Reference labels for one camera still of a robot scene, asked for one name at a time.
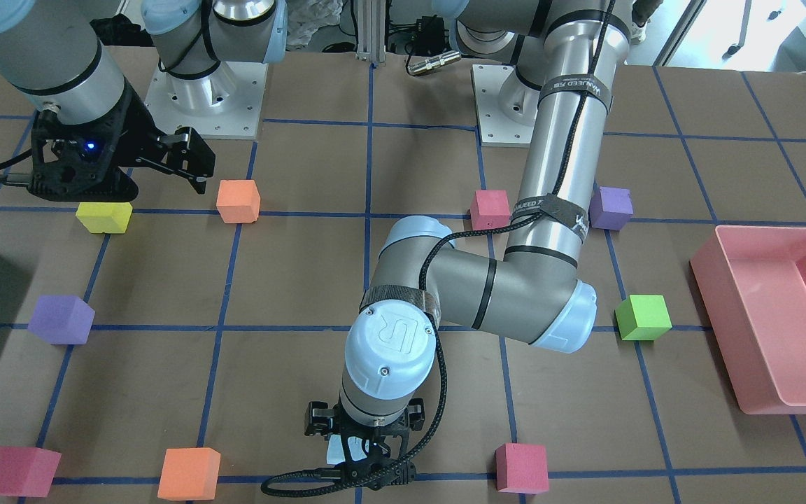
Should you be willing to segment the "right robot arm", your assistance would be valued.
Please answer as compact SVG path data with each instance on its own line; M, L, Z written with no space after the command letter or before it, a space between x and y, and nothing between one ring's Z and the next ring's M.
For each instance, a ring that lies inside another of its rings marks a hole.
M145 29L169 93L186 114L222 112L238 86L230 62L266 64L285 53L285 1L144 1ZM36 107L31 147L0 163L0 186L52 202L128 203L128 168L185 179L204 194L215 154L191 125L172 133L68 1L0 1L0 74Z

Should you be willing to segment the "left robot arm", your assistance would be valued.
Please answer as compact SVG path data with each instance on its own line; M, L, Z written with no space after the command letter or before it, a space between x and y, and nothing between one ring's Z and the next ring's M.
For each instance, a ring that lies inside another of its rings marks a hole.
M535 123L502 259L468 254L438 220L398 220L346 336L336 405L311 402L305 434L334 440L332 467L263 482L305 498L408 484L438 430L448 392L439 324L447 320L531 347L578 351L596 317L578 278L611 86L630 50L630 1L434 1L458 47L489 60L534 55Z

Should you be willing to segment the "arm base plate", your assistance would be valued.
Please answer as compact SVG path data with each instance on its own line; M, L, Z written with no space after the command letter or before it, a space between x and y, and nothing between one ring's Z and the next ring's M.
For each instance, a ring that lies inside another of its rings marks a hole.
M196 80L155 71L144 103L167 133L192 127L205 139L255 140L269 67L223 62Z
M484 146L527 148L532 141L540 90L522 82L508 64L472 67L474 106Z

